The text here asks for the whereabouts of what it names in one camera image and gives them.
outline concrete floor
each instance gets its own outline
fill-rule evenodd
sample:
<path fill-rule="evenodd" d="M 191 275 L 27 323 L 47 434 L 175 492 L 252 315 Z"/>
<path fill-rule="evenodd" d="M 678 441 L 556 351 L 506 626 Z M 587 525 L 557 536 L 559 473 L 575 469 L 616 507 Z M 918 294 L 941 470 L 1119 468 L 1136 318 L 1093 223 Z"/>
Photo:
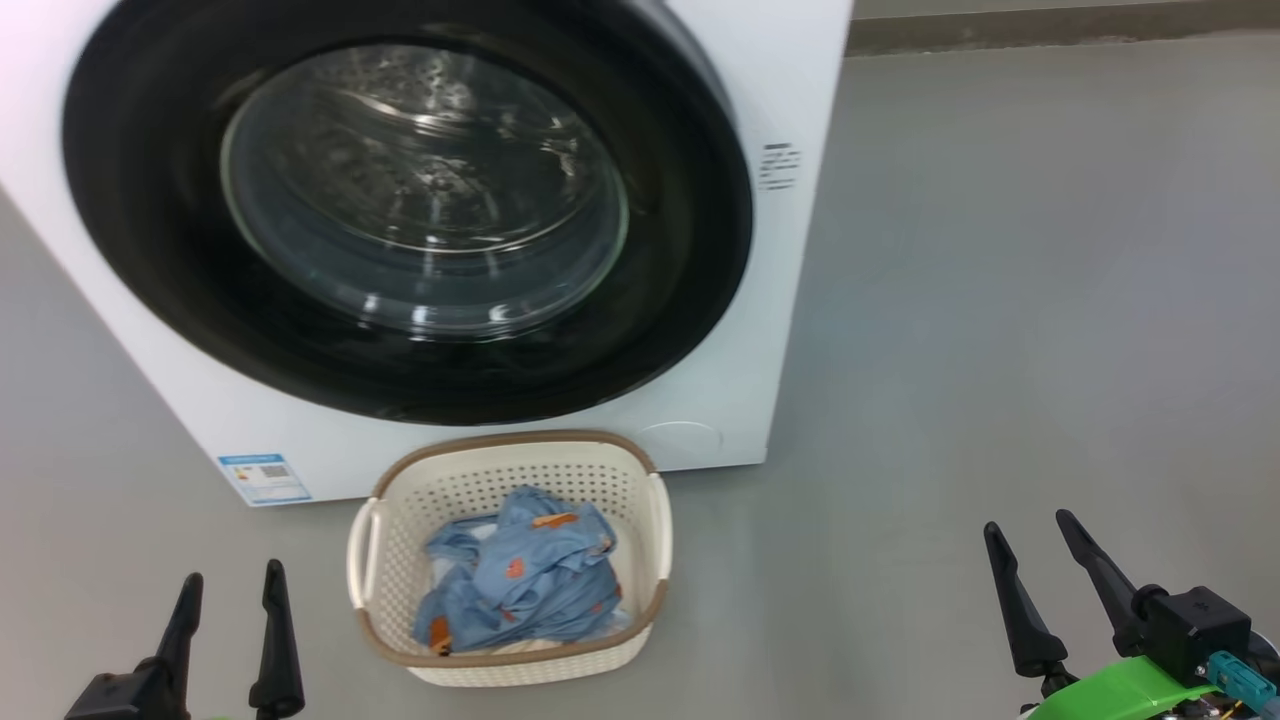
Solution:
<path fill-rule="evenodd" d="M 1097 5 L 1137 5 L 1160 0 L 856 0 L 860 18 L 938 15 L 948 13 L 998 13 L 1002 10 L 1043 10 L 1046 8 L 1087 8 Z"/>
<path fill-rule="evenodd" d="M 1052 523 L 1280 634 L 1280 40 L 850 61 L 772 457 L 671 478 L 672 594 L 630 666 L 429 687 L 347 605 L 353 503 L 248 510 L 0 210 L 0 696 L 59 717 L 206 578 L 196 717 L 246 717 L 262 568 L 302 717 L 1011 717 L 980 528 L 1088 674 L 1110 629 Z"/>

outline blue sticker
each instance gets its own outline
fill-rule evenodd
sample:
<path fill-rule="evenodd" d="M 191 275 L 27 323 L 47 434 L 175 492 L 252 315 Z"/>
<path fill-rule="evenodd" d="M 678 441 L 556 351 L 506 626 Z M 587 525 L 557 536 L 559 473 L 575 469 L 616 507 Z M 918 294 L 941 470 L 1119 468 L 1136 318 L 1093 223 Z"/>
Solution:
<path fill-rule="evenodd" d="M 284 505 L 311 500 L 311 493 L 283 455 L 224 455 L 218 462 L 250 505 Z"/>

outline white washing machine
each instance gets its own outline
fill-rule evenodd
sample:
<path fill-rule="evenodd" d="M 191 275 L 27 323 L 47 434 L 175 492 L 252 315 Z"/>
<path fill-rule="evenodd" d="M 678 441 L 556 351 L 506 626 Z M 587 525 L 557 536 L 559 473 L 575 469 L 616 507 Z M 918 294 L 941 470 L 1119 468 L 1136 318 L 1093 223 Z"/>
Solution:
<path fill-rule="evenodd" d="M 6 0 L 0 182 L 250 505 L 499 432 L 762 462 L 850 13 Z"/>

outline brown basket rim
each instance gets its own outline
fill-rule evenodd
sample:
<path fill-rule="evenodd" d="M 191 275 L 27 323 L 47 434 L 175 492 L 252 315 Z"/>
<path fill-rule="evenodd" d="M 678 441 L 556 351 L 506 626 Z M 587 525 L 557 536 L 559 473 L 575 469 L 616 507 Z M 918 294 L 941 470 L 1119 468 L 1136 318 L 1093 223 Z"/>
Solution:
<path fill-rule="evenodd" d="M 607 433 L 603 430 L 541 430 L 530 433 L 507 433 L 498 436 L 486 437 L 474 437 L 456 439 L 452 442 L 444 442 L 440 445 L 433 445 L 430 447 L 424 447 L 421 450 L 415 450 L 404 457 L 396 461 L 387 473 L 383 474 L 381 479 L 378 480 L 378 486 L 374 487 L 372 497 L 381 500 L 387 488 L 390 487 L 392 482 L 404 471 L 410 465 L 425 460 L 428 457 L 434 457 L 436 455 L 448 455 L 452 452 L 463 452 L 468 450 L 480 450 L 485 447 L 500 447 L 507 445 L 532 445 L 543 442 L 599 442 L 605 445 L 613 445 L 626 450 L 631 455 L 636 456 L 640 464 L 644 466 L 645 471 L 649 474 L 655 474 L 658 470 L 653 464 L 653 460 L 640 448 L 636 443 L 630 439 L 616 436 L 613 433 Z M 535 650 L 530 652 L 513 652 L 511 655 L 481 655 L 470 657 L 431 657 L 421 655 L 410 655 L 407 652 L 399 652 L 388 646 L 378 635 L 378 630 L 374 629 L 372 618 L 370 618 L 369 611 L 364 607 L 356 610 L 356 620 L 360 623 L 360 628 L 364 632 L 365 639 L 369 641 L 378 655 L 383 656 L 403 667 L 433 667 L 433 669 L 467 669 L 467 667 L 502 667 L 504 665 L 524 665 L 527 662 L 545 662 L 548 660 L 562 660 L 566 657 L 575 657 L 579 655 L 589 655 L 593 652 L 600 652 L 609 648 L 618 647 L 645 630 L 653 624 L 654 618 L 658 616 L 658 611 L 662 610 L 662 603 L 667 597 L 668 580 L 666 578 L 658 580 L 658 587 L 654 588 L 653 600 L 644 609 L 639 618 L 631 623 L 631 626 L 626 630 L 609 635 L 607 638 L 600 638 L 598 641 L 589 641 L 582 643 L 568 643 L 561 647 L 553 647 L 549 650 Z"/>

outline laundry basket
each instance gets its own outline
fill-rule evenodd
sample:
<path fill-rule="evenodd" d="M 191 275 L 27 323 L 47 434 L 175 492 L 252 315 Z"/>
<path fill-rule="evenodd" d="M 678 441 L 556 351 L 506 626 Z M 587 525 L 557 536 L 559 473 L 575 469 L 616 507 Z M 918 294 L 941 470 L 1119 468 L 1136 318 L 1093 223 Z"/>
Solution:
<path fill-rule="evenodd" d="M 411 635 L 434 580 L 422 547 L 445 523 L 497 512 L 520 486 L 591 502 L 618 543 L 609 556 L 632 624 L 607 638 L 508 655 L 440 657 Z M 383 475 L 347 541 L 347 591 L 374 648 L 438 685 L 506 687 L 607 673 L 640 652 L 667 594 L 671 502 L 653 462 L 599 432 L 483 437 L 410 454 Z"/>

